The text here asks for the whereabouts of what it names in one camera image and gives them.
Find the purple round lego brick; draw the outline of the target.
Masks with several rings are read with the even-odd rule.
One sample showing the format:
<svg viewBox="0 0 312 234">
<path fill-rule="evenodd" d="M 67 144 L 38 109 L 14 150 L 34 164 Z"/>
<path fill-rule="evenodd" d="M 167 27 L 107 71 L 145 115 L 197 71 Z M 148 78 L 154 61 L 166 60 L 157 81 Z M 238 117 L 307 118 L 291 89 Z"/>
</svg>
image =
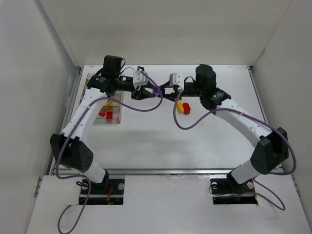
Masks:
<svg viewBox="0 0 312 234">
<path fill-rule="evenodd" d="M 160 97 L 161 95 L 163 95 L 163 91 L 160 87 L 153 87 L 153 94 L 156 96 L 156 97 Z"/>
</svg>

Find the yellow lego brick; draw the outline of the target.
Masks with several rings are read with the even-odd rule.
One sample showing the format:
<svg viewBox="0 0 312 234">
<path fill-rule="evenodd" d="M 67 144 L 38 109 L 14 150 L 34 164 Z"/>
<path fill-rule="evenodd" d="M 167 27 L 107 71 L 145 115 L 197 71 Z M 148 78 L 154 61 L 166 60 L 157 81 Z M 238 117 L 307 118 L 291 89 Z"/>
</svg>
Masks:
<svg viewBox="0 0 312 234">
<path fill-rule="evenodd" d="M 181 103 L 181 101 L 178 101 L 178 102 L 177 102 L 176 108 L 177 108 L 177 111 L 178 111 L 180 114 L 183 114 L 183 113 L 184 113 L 184 107 L 183 107 L 183 104 Z"/>
</svg>

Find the red rounded lego brick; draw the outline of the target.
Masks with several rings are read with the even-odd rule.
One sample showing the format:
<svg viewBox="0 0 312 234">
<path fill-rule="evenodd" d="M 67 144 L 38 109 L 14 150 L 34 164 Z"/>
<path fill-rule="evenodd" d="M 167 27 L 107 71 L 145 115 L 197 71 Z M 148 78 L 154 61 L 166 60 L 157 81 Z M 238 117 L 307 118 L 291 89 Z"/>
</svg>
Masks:
<svg viewBox="0 0 312 234">
<path fill-rule="evenodd" d="M 191 107 L 190 107 L 189 103 L 187 103 L 187 102 L 182 103 L 182 107 L 183 107 L 183 113 L 185 115 L 189 115 L 191 112 Z"/>
</svg>

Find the yellow black striped lego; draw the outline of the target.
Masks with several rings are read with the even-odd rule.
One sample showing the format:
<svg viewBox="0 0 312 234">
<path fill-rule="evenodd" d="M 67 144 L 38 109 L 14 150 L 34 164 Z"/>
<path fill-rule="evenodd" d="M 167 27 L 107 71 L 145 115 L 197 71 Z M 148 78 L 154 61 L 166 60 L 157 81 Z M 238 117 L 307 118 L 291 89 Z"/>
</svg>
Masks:
<svg viewBox="0 0 312 234">
<path fill-rule="evenodd" d="M 113 106 L 114 106 L 114 103 L 113 103 L 113 102 L 107 102 L 107 103 L 104 105 L 104 108 L 110 109 L 110 108 L 113 108 Z"/>
</svg>

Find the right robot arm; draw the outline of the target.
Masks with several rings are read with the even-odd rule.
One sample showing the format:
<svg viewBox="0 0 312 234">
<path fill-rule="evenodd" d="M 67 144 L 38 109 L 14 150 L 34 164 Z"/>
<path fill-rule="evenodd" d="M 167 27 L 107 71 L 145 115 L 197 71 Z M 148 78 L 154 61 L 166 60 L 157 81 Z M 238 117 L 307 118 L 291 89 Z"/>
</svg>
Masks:
<svg viewBox="0 0 312 234">
<path fill-rule="evenodd" d="M 228 93 L 217 87 L 216 73 L 209 65 L 198 65 L 190 82 L 182 74 L 170 74 L 168 82 L 161 85 L 160 94 L 174 102 L 182 97 L 199 98 L 210 115 L 226 121 L 253 146 L 250 159 L 231 170 L 225 179 L 212 182 L 218 194 L 241 193 L 253 178 L 272 173 L 293 153 L 287 132 L 247 114 Z"/>
</svg>

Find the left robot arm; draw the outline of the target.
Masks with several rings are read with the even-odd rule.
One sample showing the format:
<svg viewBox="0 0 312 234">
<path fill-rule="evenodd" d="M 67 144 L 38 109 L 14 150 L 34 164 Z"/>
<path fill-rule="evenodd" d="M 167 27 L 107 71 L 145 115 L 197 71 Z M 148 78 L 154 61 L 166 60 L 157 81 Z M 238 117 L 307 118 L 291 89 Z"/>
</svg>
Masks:
<svg viewBox="0 0 312 234">
<path fill-rule="evenodd" d="M 123 77 L 122 61 L 121 57 L 105 56 L 103 67 L 86 84 L 81 103 L 69 123 L 59 134 L 51 136 L 57 178 L 63 178 L 59 174 L 59 167 L 64 166 L 77 170 L 76 177 L 83 177 L 99 187 L 107 188 L 109 174 L 94 161 L 94 154 L 86 145 L 89 132 L 105 102 L 117 102 L 112 98 L 115 91 L 133 92 L 149 82 L 154 83 L 143 67 L 135 69 L 131 78 Z"/>
</svg>

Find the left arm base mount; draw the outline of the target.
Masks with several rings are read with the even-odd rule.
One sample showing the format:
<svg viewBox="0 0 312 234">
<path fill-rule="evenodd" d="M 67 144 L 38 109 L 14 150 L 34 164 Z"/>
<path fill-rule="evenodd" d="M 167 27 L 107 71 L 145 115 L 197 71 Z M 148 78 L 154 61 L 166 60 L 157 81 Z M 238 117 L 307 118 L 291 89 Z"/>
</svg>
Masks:
<svg viewBox="0 0 312 234">
<path fill-rule="evenodd" d="M 103 188 L 92 183 L 87 205 L 123 205 L 125 177 L 112 176 Z"/>
</svg>

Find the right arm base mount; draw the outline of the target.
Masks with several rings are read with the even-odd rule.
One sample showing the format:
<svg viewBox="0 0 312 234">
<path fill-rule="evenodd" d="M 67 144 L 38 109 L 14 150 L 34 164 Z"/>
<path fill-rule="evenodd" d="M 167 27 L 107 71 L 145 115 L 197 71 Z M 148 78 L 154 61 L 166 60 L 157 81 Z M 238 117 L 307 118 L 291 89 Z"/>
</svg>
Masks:
<svg viewBox="0 0 312 234">
<path fill-rule="evenodd" d="M 214 205 L 257 205 L 257 197 L 252 179 L 243 184 L 229 185 L 227 178 L 211 178 L 209 192 Z"/>
</svg>

